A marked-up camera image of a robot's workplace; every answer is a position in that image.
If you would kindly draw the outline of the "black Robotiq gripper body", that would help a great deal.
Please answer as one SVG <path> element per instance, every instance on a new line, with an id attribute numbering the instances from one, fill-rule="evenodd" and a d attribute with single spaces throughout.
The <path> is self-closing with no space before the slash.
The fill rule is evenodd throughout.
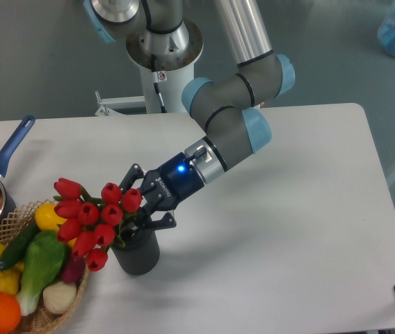
<path id="1" fill-rule="evenodd" d="M 143 209 L 149 213 L 174 210 L 203 187 L 204 182 L 191 160 L 179 153 L 144 176 L 140 186 L 146 201 Z"/>

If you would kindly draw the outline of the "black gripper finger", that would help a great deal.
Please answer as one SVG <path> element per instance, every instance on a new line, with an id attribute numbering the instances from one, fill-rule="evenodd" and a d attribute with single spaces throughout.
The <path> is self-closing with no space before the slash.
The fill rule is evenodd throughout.
<path id="1" fill-rule="evenodd" d="M 121 194 L 124 195 L 128 190 L 132 188 L 137 180 L 143 179 L 145 176 L 145 171 L 139 164 L 133 164 L 126 175 L 119 184 L 119 189 Z"/>
<path id="2" fill-rule="evenodd" d="M 152 215 L 148 208 L 141 207 L 136 214 L 134 224 L 141 230 L 167 230 L 177 226 L 173 209 L 164 212 L 157 220 L 153 220 Z"/>

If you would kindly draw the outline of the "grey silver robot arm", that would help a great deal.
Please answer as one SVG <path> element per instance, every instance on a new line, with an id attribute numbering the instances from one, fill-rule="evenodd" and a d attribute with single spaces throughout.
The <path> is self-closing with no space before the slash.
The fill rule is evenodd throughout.
<path id="1" fill-rule="evenodd" d="M 121 183 L 141 180 L 145 205 L 130 231 L 173 228 L 173 209 L 271 140 L 259 105 L 288 91 L 295 72 L 270 44 L 255 1 L 217 1 L 238 71 L 220 83 L 194 75 L 203 50 L 199 28 L 183 16 L 180 1 L 85 1 L 92 25 L 106 42 L 123 39 L 138 66 L 142 97 L 98 100 L 107 109 L 142 105 L 148 113 L 187 113 L 204 137 L 160 167 L 132 166 Z"/>

